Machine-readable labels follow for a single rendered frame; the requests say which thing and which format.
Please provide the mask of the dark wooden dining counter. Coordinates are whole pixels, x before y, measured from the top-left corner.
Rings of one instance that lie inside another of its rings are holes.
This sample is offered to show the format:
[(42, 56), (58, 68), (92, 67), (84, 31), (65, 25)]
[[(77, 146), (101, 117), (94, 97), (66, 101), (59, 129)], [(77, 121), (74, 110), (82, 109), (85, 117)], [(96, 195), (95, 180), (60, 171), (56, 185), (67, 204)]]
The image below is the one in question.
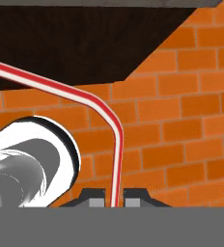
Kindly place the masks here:
[(0, 62), (71, 86), (123, 81), (223, 0), (0, 0)]

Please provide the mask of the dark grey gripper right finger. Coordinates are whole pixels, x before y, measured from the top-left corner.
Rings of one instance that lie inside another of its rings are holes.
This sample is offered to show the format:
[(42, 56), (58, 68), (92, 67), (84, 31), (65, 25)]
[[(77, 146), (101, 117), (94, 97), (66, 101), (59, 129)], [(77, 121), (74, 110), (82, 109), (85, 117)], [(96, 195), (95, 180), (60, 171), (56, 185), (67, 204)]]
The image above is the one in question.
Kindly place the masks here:
[(169, 207), (169, 205), (154, 199), (146, 188), (125, 188), (124, 207)]

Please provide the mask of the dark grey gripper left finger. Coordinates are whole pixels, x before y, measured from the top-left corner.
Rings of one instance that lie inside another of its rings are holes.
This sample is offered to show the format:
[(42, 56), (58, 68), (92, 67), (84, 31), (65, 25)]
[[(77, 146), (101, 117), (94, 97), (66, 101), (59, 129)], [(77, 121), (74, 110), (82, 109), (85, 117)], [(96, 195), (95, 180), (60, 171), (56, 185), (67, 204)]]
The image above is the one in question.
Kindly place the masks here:
[(83, 188), (79, 197), (62, 205), (62, 207), (105, 207), (104, 188)]

